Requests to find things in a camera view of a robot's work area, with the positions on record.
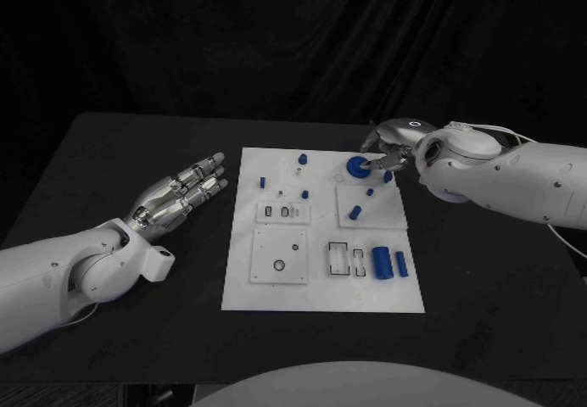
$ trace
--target robotic arm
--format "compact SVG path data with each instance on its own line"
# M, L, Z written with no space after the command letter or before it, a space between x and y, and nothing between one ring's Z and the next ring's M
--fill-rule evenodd
M140 276L160 282L175 257L152 243L227 186L224 154L153 184L124 219L0 251L0 354L119 298Z
M378 142L387 155L361 166L403 170L414 158L420 183L447 202L471 200L524 220L587 229L587 149L541 142L507 148L473 127L520 136L497 126L452 122L439 129L422 120L393 119L361 147L364 153Z

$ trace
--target black table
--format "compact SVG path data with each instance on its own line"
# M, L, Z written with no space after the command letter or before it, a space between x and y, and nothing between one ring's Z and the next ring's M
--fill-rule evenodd
M223 151L230 187L158 244L140 280L81 324L0 356L0 382L234 382L329 360L486 379L587 377L587 287L543 225L439 200L398 173L426 314L221 311L241 147L354 151L371 127L83 114L3 248L123 217L143 189Z

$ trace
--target white base board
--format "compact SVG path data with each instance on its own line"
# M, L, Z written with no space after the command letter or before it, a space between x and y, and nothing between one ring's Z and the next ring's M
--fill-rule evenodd
M299 164L300 154L306 153L309 163ZM230 262L224 285L223 309L267 311L338 311L338 312L404 312L423 313L413 252L406 229L341 228L338 216L338 186L362 186L375 189L370 198L384 198L383 188L397 186L396 179L383 182L383 171L358 179L347 171L347 162L357 153L313 150L285 150L244 148L238 175L235 216L230 240ZM361 154L377 159L380 154ZM260 179L266 177L266 187ZM302 191L310 196L302 198ZM310 224L285 225L257 222L259 202L289 202L310 204ZM368 219L367 210L361 219ZM306 231L308 241L308 282L306 284L251 283L254 231L257 229L289 229ZM349 244L349 264L352 250L362 249L367 276L332 276L329 274L328 244ZM371 250L388 246L396 276L378 280L374 276ZM403 251L410 276L398 276L394 253Z

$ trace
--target robotic hand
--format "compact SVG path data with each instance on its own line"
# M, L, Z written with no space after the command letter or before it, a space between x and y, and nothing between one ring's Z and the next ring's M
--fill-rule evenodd
M217 153L156 182L123 220L0 251L0 353L119 298L143 275L168 276L175 257L153 241L227 186Z
M507 148L473 127L531 142ZM587 149L533 141L499 126L450 122L439 129L422 120L391 119L361 147L365 153L378 142L385 157L361 167L403 170L414 158L420 183L447 202L471 200L524 220L587 229Z

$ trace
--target black curtain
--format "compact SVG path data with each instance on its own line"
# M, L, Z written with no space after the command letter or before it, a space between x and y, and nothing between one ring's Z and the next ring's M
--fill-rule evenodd
M5 6L0 19L12 212L87 110L354 124L410 116L587 147L579 4L55 0Z

